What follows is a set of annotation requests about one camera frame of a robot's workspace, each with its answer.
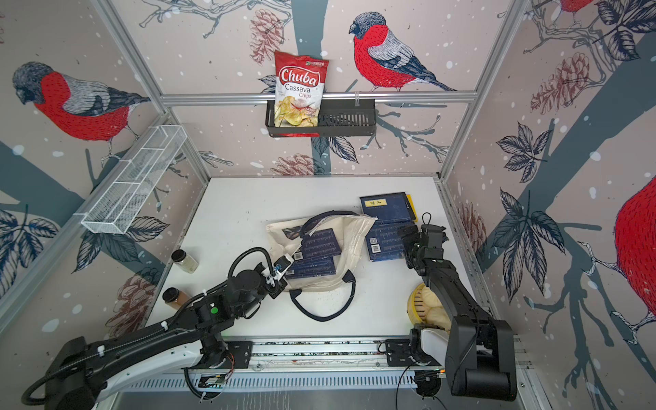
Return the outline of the navy thin Chinese book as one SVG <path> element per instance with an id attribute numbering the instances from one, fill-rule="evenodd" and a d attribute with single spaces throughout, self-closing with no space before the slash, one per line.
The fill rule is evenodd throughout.
<path id="1" fill-rule="evenodd" d="M 404 245 L 399 230 L 413 226 L 413 222 L 376 222 L 366 236 L 367 251 L 371 262 L 392 261 L 404 258 Z"/>

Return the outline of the cream canvas tote bag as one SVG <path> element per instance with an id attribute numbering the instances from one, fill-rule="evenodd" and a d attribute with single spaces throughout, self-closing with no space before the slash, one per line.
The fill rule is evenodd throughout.
<path id="1" fill-rule="evenodd" d="M 336 268 L 335 275 L 317 278 L 283 276 L 287 283 L 285 291 L 289 293 L 290 300 L 302 314 L 317 322 L 327 322 L 336 319 L 350 307 L 357 287 L 354 271 L 360 261 L 366 236 L 376 221 L 376 218 L 353 211 L 331 210 L 307 219 L 275 222 L 266 226 L 271 256 L 275 261 L 284 254 L 289 254 L 294 259 L 294 254 L 300 249 L 302 240 L 317 231 L 332 229 L 337 236 L 342 253 L 332 257 Z M 298 300 L 304 292 L 328 292 L 342 285 L 350 287 L 350 295 L 341 309 L 328 316 L 313 314 Z"/>

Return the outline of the navy Chinese classics book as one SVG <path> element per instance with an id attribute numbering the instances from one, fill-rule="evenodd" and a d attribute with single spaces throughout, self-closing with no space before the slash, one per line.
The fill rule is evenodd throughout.
<path id="1" fill-rule="evenodd" d="M 308 235 L 294 254 L 296 261 L 306 261 L 339 256 L 342 253 L 337 236 L 332 229 L 320 230 Z"/>

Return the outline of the navy Chinese poetry book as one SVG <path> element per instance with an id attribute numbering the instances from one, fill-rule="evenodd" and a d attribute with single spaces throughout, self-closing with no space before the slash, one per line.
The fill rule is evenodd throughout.
<path id="1" fill-rule="evenodd" d="M 318 258 L 307 261 L 295 261 L 285 274 L 286 278 L 317 278 L 336 274 L 332 257 Z"/>

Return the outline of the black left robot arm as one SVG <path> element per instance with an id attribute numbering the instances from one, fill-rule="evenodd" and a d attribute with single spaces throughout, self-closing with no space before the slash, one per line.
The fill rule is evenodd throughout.
<path id="1" fill-rule="evenodd" d="M 233 371 L 249 350 L 232 352 L 222 332 L 238 319 L 252 318 L 265 298 L 276 298 L 286 286 L 282 276 L 258 265 L 190 298 L 158 324 L 94 343 L 71 339 L 20 400 L 46 409 L 91 409 L 124 385 L 167 370 Z"/>

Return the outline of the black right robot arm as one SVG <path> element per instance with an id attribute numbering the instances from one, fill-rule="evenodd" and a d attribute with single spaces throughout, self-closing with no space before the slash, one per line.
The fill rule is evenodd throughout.
<path id="1" fill-rule="evenodd" d="M 514 331 L 478 305 L 444 257 L 446 228 L 412 225 L 400 228 L 398 235 L 408 268 L 420 275 L 450 316 L 450 332 L 415 328 L 420 353 L 443 365 L 453 396 L 514 401 Z"/>

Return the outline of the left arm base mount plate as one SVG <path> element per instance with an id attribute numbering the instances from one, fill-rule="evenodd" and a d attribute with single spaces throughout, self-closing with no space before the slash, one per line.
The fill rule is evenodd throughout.
<path id="1" fill-rule="evenodd" d="M 249 367 L 253 346 L 251 341 L 202 342 L 201 360 L 192 369 L 246 369 Z"/>

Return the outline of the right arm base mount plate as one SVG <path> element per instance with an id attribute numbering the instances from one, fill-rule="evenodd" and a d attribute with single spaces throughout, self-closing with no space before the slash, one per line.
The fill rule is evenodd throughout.
<path id="1" fill-rule="evenodd" d="M 383 342 L 388 367 L 428 366 L 432 359 L 410 338 L 389 338 Z"/>

